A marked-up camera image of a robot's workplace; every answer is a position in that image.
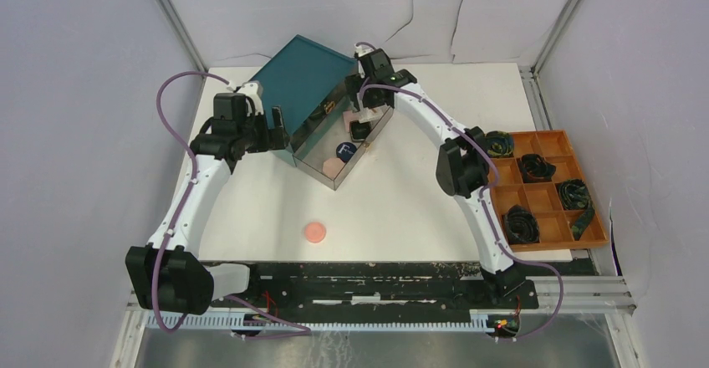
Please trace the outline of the black gold compact case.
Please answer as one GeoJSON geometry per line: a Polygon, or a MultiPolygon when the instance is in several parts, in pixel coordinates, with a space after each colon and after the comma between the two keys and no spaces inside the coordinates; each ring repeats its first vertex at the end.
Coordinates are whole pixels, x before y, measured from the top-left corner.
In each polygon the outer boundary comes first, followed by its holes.
{"type": "Polygon", "coordinates": [[[372,131],[372,125],[369,121],[351,121],[349,123],[350,138],[353,142],[362,142],[367,139],[372,131]]]}

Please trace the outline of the round coral blush case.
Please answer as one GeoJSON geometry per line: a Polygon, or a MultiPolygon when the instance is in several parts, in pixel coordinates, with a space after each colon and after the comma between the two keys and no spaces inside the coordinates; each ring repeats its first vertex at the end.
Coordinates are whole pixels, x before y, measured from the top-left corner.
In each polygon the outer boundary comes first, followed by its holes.
{"type": "Polygon", "coordinates": [[[327,234],[325,225],[321,222],[309,222],[303,229],[306,240],[310,243],[321,243],[327,234]]]}

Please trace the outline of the white patterned palette box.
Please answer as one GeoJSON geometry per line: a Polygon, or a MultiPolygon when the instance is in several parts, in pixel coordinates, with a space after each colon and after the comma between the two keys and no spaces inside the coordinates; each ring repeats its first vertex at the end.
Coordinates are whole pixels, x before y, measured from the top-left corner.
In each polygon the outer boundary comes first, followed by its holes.
{"type": "Polygon", "coordinates": [[[361,111],[358,112],[358,117],[356,118],[358,122],[365,123],[379,120],[385,113],[382,106],[375,108],[363,107],[361,111]]]}

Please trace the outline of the round navy cream tin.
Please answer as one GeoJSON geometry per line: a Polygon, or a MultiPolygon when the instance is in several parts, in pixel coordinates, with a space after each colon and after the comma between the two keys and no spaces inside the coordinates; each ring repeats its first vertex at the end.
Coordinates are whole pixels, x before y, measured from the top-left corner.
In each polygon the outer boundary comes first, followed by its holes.
{"type": "Polygon", "coordinates": [[[336,146],[335,154],[343,163],[349,162],[356,154],[358,147],[353,142],[342,142],[336,146]]]}

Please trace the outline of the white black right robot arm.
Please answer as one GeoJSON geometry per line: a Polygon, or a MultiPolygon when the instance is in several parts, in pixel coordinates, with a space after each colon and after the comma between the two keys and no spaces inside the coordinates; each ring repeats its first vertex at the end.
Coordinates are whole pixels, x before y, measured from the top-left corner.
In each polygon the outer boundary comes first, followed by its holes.
{"type": "Polygon", "coordinates": [[[422,89],[408,70],[395,70],[387,53],[370,43],[358,42],[354,58],[358,78],[354,109],[361,118],[389,107],[412,121],[438,149],[435,177],[439,187],[461,208],[477,245],[484,285],[483,298],[494,308],[512,302],[525,278],[518,269],[499,220],[492,215],[492,183],[496,174],[486,150],[485,135],[454,120],[422,89]]]}

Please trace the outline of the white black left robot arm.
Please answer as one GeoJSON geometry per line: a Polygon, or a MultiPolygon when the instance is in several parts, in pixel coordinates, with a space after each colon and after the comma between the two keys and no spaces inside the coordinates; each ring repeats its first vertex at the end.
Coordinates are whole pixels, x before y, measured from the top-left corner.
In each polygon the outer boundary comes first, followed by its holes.
{"type": "Polygon", "coordinates": [[[213,115],[191,141],[188,170],[166,216],[142,247],[132,247],[125,264],[139,304],[155,314],[204,314],[212,301],[231,295],[251,307],[263,284],[248,266],[205,266],[198,248],[207,221],[236,164],[248,153],[283,150],[289,135],[280,107],[266,117],[258,95],[221,93],[213,115]]]}

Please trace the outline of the octagonal pink powder case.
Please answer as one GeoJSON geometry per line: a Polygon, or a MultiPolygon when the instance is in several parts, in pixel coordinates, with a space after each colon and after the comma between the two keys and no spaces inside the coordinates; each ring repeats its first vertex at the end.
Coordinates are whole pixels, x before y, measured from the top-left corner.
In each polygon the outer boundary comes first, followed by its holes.
{"type": "Polygon", "coordinates": [[[322,173],[330,180],[334,180],[344,169],[345,162],[338,157],[331,157],[324,161],[322,165],[322,173]]]}

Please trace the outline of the clear smoked drawer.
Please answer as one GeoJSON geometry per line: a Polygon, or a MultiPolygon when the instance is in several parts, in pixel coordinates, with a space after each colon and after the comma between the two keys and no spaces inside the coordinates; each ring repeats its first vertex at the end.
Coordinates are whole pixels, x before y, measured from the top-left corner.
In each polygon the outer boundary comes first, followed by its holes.
{"type": "Polygon", "coordinates": [[[374,144],[393,110],[382,106],[361,117],[348,95],[327,100],[307,122],[313,131],[293,153],[295,166],[335,191],[374,144]]]}

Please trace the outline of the pink square palette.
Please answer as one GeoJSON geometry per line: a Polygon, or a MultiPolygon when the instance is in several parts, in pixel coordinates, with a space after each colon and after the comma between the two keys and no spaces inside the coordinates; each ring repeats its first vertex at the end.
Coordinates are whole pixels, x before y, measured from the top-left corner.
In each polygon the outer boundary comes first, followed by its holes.
{"type": "Polygon", "coordinates": [[[352,110],[346,110],[343,114],[344,129],[347,133],[350,133],[350,125],[352,122],[358,122],[359,116],[356,112],[352,110]]]}

